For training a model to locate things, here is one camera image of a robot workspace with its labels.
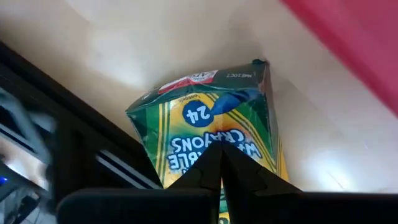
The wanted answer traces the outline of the silver aluminium rail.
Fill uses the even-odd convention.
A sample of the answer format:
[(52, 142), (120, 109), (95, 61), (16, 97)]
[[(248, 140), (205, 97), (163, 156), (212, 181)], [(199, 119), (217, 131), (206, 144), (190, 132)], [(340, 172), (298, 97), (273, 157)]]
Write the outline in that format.
[(107, 150), (100, 151), (95, 157), (100, 164), (137, 189), (163, 189)]

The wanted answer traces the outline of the black table frame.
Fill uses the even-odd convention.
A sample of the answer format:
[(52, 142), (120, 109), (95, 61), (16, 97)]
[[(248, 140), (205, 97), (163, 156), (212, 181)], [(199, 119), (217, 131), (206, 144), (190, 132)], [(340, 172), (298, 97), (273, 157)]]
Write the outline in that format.
[(100, 164), (107, 150), (161, 186), (142, 146), (66, 88), (0, 42), (2, 224), (83, 189), (136, 189)]

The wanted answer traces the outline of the red plastic bin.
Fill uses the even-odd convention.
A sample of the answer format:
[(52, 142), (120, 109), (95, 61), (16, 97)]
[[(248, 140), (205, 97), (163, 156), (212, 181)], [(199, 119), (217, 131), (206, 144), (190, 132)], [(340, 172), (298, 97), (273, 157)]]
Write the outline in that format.
[(398, 117), (398, 0), (281, 0)]

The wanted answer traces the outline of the green yellow washable crayon box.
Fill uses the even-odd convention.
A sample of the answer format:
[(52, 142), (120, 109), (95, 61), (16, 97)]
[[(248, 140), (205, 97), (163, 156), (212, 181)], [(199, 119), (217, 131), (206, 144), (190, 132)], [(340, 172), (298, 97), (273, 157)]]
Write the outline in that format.
[(287, 180), (269, 62), (187, 75), (147, 92), (126, 111), (163, 187), (209, 145), (230, 143)]

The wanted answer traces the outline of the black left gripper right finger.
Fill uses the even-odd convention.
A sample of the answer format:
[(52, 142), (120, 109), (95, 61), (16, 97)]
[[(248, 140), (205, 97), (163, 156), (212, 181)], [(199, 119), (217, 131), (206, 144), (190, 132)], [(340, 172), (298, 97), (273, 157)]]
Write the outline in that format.
[(304, 192), (230, 144), (222, 179), (232, 224), (398, 224), (398, 194)]

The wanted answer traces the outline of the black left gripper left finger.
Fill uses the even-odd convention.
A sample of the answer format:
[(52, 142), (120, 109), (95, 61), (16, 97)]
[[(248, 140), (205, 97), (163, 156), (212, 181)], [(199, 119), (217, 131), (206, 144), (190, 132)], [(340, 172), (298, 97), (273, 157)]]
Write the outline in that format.
[(83, 189), (57, 208), (58, 224), (218, 224), (222, 144), (213, 142), (167, 189)]

